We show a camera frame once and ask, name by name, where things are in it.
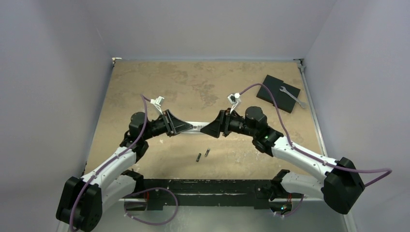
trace white enclosure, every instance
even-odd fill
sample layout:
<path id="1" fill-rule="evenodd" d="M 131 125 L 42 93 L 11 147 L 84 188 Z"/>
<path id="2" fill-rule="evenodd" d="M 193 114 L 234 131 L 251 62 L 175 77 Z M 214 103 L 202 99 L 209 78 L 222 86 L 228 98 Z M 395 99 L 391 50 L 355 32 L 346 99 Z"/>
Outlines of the white enclosure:
<path id="1" fill-rule="evenodd" d="M 353 207 L 357 231 L 407 231 L 409 9 L 408 0 L 2 1 L 1 230 L 57 229 L 63 183 L 84 168 L 111 58 L 122 57 L 304 58 L 328 155 L 393 169 Z"/>

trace small black object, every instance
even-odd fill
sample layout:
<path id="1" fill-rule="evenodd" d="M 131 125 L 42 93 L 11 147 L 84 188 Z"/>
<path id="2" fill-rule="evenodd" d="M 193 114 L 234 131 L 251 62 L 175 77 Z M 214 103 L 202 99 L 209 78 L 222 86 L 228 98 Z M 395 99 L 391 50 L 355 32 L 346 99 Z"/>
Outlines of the small black object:
<path id="1" fill-rule="evenodd" d="M 208 150 L 206 150 L 206 152 L 205 152 L 205 157 L 208 156 L 208 153 L 209 153 L 210 150 L 211 150 L 210 148 L 208 148 Z"/>
<path id="2" fill-rule="evenodd" d="M 337 163 L 337 166 L 356 169 L 353 162 L 345 157 Z M 334 168 L 324 179 L 321 190 L 324 202 L 329 207 L 340 214 L 347 214 L 365 190 L 365 185 L 358 173 Z"/>
<path id="3" fill-rule="evenodd" d="M 276 103 L 278 104 L 278 108 L 288 113 L 291 113 L 296 104 L 296 101 L 293 100 L 286 93 L 280 91 L 279 89 L 281 86 L 284 86 L 287 89 L 287 91 L 295 97 L 299 96 L 300 89 L 290 86 L 284 83 L 282 80 L 274 78 L 269 75 L 266 75 L 263 84 L 272 92 L 272 95 L 275 98 Z M 259 89 L 259 92 L 256 94 L 256 97 L 274 104 L 272 99 L 270 98 L 269 93 L 263 87 Z"/>
<path id="4" fill-rule="evenodd" d="M 196 161 L 199 162 L 199 158 L 201 158 L 201 153 L 198 154 L 198 157 L 196 158 Z"/>

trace tan work surface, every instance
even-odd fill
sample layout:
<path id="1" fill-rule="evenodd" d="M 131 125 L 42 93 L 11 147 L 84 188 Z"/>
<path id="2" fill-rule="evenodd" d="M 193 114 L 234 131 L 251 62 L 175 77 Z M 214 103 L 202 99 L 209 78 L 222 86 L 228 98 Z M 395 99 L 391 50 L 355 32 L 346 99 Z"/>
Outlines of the tan work surface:
<path id="1" fill-rule="evenodd" d="M 86 167 L 86 173 L 110 157 L 128 130 L 131 115 L 143 112 L 140 93 L 148 98 L 165 97 L 162 110 L 169 109 L 184 121 L 213 121 L 219 110 L 231 105 L 227 96 L 269 74 L 301 89 L 299 99 L 308 102 L 300 72 L 292 62 L 140 62 L 115 64 L 108 92 Z M 259 106 L 269 125 L 283 132 L 272 104 L 256 98 L 260 87 L 241 96 L 237 108 L 244 115 L 249 106 Z M 280 110 L 284 124 L 296 143 L 321 154 L 310 109 L 295 105 L 291 114 Z M 158 117 L 148 104 L 148 119 Z M 165 134 L 148 140 L 145 155 L 133 165 L 145 178 L 181 179 L 271 179 L 281 169 L 305 174 L 299 168 L 256 150 L 252 138 L 231 133 L 216 139 L 204 134 Z M 208 157 L 204 157 L 210 148 Z M 202 153 L 196 162 L 198 153 Z"/>

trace table surface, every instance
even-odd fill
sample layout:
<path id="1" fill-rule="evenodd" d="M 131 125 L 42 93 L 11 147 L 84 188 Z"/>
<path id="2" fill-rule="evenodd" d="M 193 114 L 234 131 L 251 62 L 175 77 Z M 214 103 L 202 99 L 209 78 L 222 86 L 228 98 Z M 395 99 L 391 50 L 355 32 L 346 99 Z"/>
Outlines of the table surface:
<path id="1" fill-rule="evenodd" d="M 301 89 L 299 99 L 308 102 L 302 78 L 293 62 L 147 62 L 118 61 L 115 64 L 91 146 L 86 173 L 111 156 L 128 130 L 131 115 L 143 112 L 140 93 L 148 98 L 165 97 L 169 109 L 184 121 L 211 122 L 219 110 L 230 107 L 227 96 L 269 74 Z M 283 132 L 272 104 L 256 98 L 259 87 L 241 96 L 240 115 L 249 106 L 259 106 L 269 125 Z M 295 105 L 291 114 L 280 110 L 291 139 L 321 154 L 310 109 Z M 148 119 L 158 117 L 148 104 Z M 281 169 L 304 171 L 255 149 L 251 138 L 231 133 L 216 139 L 204 134 L 165 134 L 148 140 L 149 149 L 130 168 L 145 178 L 167 179 L 271 179 Z M 198 153 L 204 154 L 196 162 Z"/>
<path id="2" fill-rule="evenodd" d="M 139 219 L 161 222 L 174 212 L 174 206 L 161 211 L 132 212 Z M 150 226 L 124 217 L 124 205 L 118 202 L 104 214 L 93 232 L 347 232 L 343 215 L 323 201 L 303 201 L 298 212 L 281 219 L 270 210 L 253 207 L 180 206 L 178 214 L 162 226 Z"/>

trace cable clip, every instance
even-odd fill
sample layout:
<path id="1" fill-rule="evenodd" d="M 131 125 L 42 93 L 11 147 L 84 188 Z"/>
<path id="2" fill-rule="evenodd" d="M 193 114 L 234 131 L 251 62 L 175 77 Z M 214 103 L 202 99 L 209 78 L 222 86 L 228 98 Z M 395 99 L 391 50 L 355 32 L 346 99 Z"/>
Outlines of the cable clip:
<path id="1" fill-rule="evenodd" d="M 92 171 L 92 175 L 90 177 L 90 179 L 97 179 L 97 172 L 96 171 Z"/>
<path id="2" fill-rule="evenodd" d="M 230 114 L 232 113 L 233 110 L 235 110 L 235 108 L 237 108 L 240 104 L 241 104 L 241 99 L 240 99 L 241 95 L 239 93 L 231 93 L 228 96 L 228 100 L 229 103 L 231 103 L 231 111 Z"/>
<path id="3" fill-rule="evenodd" d="M 158 113 L 159 115 L 162 115 L 161 106 L 162 106 L 162 103 L 164 102 L 164 99 L 165 99 L 165 98 L 159 96 L 159 97 L 157 97 L 156 99 L 151 99 L 151 101 L 149 102 L 149 103 L 151 103 L 151 104 L 153 104 L 153 105 L 155 106 L 155 110 L 157 111 L 157 113 Z"/>

